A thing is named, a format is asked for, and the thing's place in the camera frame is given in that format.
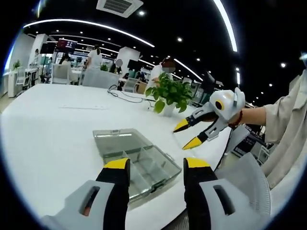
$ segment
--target round white table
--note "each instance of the round white table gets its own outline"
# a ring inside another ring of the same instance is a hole
[[[39,84],[16,98],[1,115],[4,162],[33,215],[55,215],[69,194],[96,179],[103,162],[93,130],[135,128],[180,167],[184,157],[195,156],[216,168],[230,128],[218,138],[184,151],[181,148],[210,123],[173,134],[176,124],[195,108],[188,106],[181,114],[175,110],[173,117],[163,117],[148,107],[148,102],[129,103],[105,89],[73,85]],[[147,197],[141,206],[129,206],[127,230],[160,230],[185,209],[183,173],[166,187]]]

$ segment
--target clear plastic box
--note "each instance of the clear plastic box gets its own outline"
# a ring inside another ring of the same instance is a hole
[[[130,158],[130,202],[163,187],[182,170],[136,129],[95,130],[93,135],[104,164]]]

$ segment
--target green plant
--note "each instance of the green plant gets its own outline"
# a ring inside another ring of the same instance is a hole
[[[188,82],[172,81],[167,73],[162,73],[157,83],[159,86],[148,88],[145,92],[146,97],[152,95],[156,100],[155,112],[162,112],[165,101],[168,105],[176,103],[176,108],[180,108],[179,113],[187,109],[188,100],[192,99],[192,91]]]
[[[100,70],[108,71],[108,67],[106,65],[101,65]]]
[[[18,67],[20,67],[20,61],[17,60],[14,64],[13,64],[13,68],[17,69]]]

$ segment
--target white pot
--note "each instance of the white pot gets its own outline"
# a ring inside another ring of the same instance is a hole
[[[168,105],[165,102],[165,106],[164,106],[164,108],[162,110],[163,116],[168,116],[168,117],[172,116],[173,115],[173,110],[174,110],[175,106],[176,106],[176,103],[172,103],[171,105]]]

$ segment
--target black ceiling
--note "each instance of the black ceiling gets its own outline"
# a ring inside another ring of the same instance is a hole
[[[232,90],[236,87],[235,68],[239,67],[241,89],[247,101],[255,101],[258,106],[273,103],[287,94],[289,82],[304,68],[298,59],[300,51],[307,50],[305,0],[222,0],[234,30],[238,53],[232,51],[227,29],[213,0],[143,2],[140,10],[146,12],[144,16],[140,17],[136,11],[129,18],[123,18],[96,10],[97,0],[48,0],[41,7],[39,18],[33,15],[33,19],[25,23],[58,18],[91,21],[133,34],[154,44],[154,48],[129,36],[82,23],[42,23],[25,28],[24,32],[77,35],[121,47],[135,46],[141,51],[142,59],[151,63],[158,63],[170,55],[201,77],[204,71],[210,70],[225,88]],[[181,37],[183,42],[178,42],[177,37]],[[81,42],[81,38],[71,39],[90,45],[100,44],[94,40],[84,39]],[[120,49],[104,44],[103,47],[108,49]],[[286,68],[280,67],[281,62],[287,64]],[[197,80],[179,64],[177,69],[181,70],[176,71],[177,75],[189,75]]]

